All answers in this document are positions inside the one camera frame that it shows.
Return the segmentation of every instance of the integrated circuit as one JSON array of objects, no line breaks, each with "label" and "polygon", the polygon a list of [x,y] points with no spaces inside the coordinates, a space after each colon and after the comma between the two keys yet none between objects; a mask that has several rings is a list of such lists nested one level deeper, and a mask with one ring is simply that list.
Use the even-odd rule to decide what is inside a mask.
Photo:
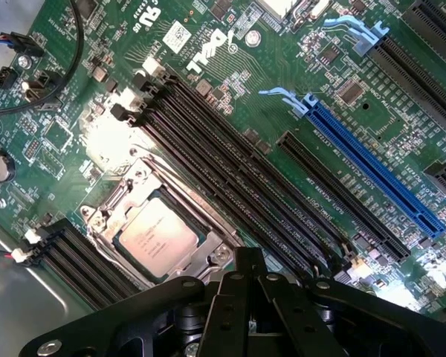
[{"label": "integrated circuit", "polygon": [[213,87],[207,80],[201,80],[198,82],[195,89],[202,97],[206,97],[208,93],[211,92],[212,88]]},{"label": "integrated circuit", "polygon": [[349,80],[337,93],[347,106],[351,106],[363,94],[363,89],[358,83]]},{"label": "integrated circuit", "polygon": [[338,48],[332,45],[322,51],[322,53],[320,54],[320,61],[324,65],[330,65],[339,57],[339,55],[340,52]]},{"label": "integrated circuit", "polygon": [[361,0],[355,0],[352,3],[352,6],[354,10],[357,11],[358,13],[361,13],[366,9],[366,5]]},{"label": "integrated circuit", "polygon": [[220,88],[215,88],[212,95],[215,97],[216,100],[221,100],[224,97],[224,92]]},{"label": "integrated circuit", "polygon": [[218,19],[223,20],[226,13],[231,7],[230,0],[216,0],[215,4],[211,7],[210,12]]},{"label": "integrated circuit", "polygon": [[97,2],[95,0],[77,0],[76,5],[80,11],[81,16],[85,20],[88,20],[94,10],[96,10]]}]

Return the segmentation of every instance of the chip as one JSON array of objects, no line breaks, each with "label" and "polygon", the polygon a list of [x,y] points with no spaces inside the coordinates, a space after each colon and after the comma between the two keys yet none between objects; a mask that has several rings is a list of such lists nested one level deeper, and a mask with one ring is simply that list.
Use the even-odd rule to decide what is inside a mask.
[{"label": "chip", "polygon": [[351,106],[363,94],[363,89],[356,82],[350,80],[343,85],[338,94],[347,106]]},{"label": "chip", "polygon": [[357,238],[355,238],[355,242],[360,248],[362,248],[362,251],[365,251],[368,247],[370,247],[370,243],[368,243],[362,236],[358,236]]},{"label": "chip", "polygon": [[222,21],[224,16],[226,15],[226,11],[221,9],[220,6],[218,6],[217,4],[213,5],[213,7],[210,9],[210,12],[220,21]]},{"label": "chip", "polygon": [[224,97],[224,92],[220,88],[215,88],[212,94],[216,100],[221,100]]},{"label": "chip", "polygon": [[112,93],[117,89],[118,83],[116,80],[109,78],[106,82],[106,91]]},{"label": "chip", "polygon": [[152,199],[120,235],[119,243],[156,278],[191,254],[198,237],[160,199]]},{"label": "chip", "polygon": [[386,257],[384,257],[383,255],[378,257],[376,260],[377,260],[378,264],[380,264],[381,266],[388,265],[388,259]]},{"label": "chip", "polygon": [[271,145],[266,143],[265,141],[260,141],[256,147],[261,150],[261,152],[265,155],[271,152]]},{"label": "chip", "polygon": [[208,93],[211,92],[212,90],[212,86],[211,84],[207,81],[207,80],[201,80],[200,82],[198,82],[198,84],[196,85],[196,91],[202,96],[202,97],[206,97],[208,95]]},{"label": "chip", "polygon": [[84,19],[89,19],[96,10],[97,3],[95,0],[76,0],[76,6]]},{"label": "chip", "polygon": [[335,47],[326,48],[320,55],[320,60],[324,65],[330,65],[334,62],[340,55],[339,50]]},{"label": "chip", "polygon": [[108,78],[108,73],[107,70],[105,70],[102,67],[96,67],[93,72],[92,72],[92,77],[97,81],[97,82],[105,82]]},{"label": "chip", "polygon": [[253,145],[259,141],[259,134],[256,130],[247,128],[244,132],[244,136],[252,143]]},{"label": "chip", "polygon": [[366,5],[361,0],[355,0],[354,3],[352,4],[352,6],[359,13],[361,13],[362,11],[364,11],[366,9]]}]

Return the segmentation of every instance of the cable connector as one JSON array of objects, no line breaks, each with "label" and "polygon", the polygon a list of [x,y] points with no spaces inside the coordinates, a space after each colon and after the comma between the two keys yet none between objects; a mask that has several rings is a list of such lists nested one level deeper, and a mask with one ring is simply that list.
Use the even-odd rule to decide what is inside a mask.
[{"label": "cable connector", "polygon": [[39,47],[31,36],[21,35],[20,33],[12,32],[0,33],[7,41],[11,42],[12,49],[18,54],[26,54],[32,57],[43,57],[45,51]]},{"label": "cable connector", "polygon": [[358,43],[354,46],[354,51],[360,57],[365,56],[390,31],[389,28],[382,27],[381,21],[369,29],[363,21],[356,19],[352,15],[345,15],[338,19],[327,19],[324,21],[326,28],[333,28],[338,25],[346,25],[349,28],[349,34],[358,40]]},{"label": "cable connector", "polygon": [[14,249],[11,254],[16,263],[22,264],[26,262],[32,255],[33,251],[25,253],[21,248]]}]

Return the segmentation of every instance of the white connector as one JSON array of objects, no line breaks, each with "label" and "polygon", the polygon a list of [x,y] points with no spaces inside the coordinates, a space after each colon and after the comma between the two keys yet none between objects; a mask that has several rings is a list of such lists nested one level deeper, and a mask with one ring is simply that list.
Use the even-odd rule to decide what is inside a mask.
[{"label": "white connector", "polygon": [[142,64],[142,68],[152,77],[160,77],[165,72],[165,67],[157,62],[154,57],[147,58]]},{"label": "white connector", "polygon": [[25,253],[25,252],[23,252],[22,249],[17,248],[15,250],[13,250],[10,255],[18,264],[20,264],[20,263],[26,262],[32,254],[33,254],[32,251]]},{"label": "white connector", "polygon": [[27,233],[25,233],[25,239],[30,244],[37,244],[42,241],[42,238],[36,234],[36,231],[34,229],[29,229]]}]

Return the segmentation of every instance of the screw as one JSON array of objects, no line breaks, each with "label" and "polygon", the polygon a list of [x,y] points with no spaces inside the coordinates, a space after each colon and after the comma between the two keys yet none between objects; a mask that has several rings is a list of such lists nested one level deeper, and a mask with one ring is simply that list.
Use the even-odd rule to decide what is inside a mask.
[{"label": "screw", "polygon": [[45,344],[42,344],[42,346],[38,349],[37,354],[39,357],[51,356],[58,352],[61,346],[62,343],[60,340],[52,340]]},{"label": "screw", "polygon": [[7,201],[5,201],[4,199],[0,199],[0,210],[3,210],[6,207],[7,207]]},{"label": "screw", "polygon": [[33,65],[33,61],[31,60],[31,58],[29,56],[24,54],[24,55],[18,57],[18,65],[20,67],[22,67],[23,69],[30,69],[31,66]]},{"label": "screw", "polygon": [[185,348],[185,357],[196,357],[197,352],[198,352],[198,344],[189,344]]},{"label": "screw", "polygon": [[241,280],[242,278],[243,278],[243,276],[238,273],[234,273],[230,276],[230,279],[233,279],[233,280]]},{"label": "screw", "polygon": [[279,275],[275,274],[275,273],[270,273],[270,274],[266,275],[266,279],[268,279],[270,281],[276,281],[276,280],[279,280]]},{"label": "screw", "polygon": [[315,284],[317,288],[322,290],[330,289],[330,285],[326,283],[325,281],[320,281],[319,283]]}]

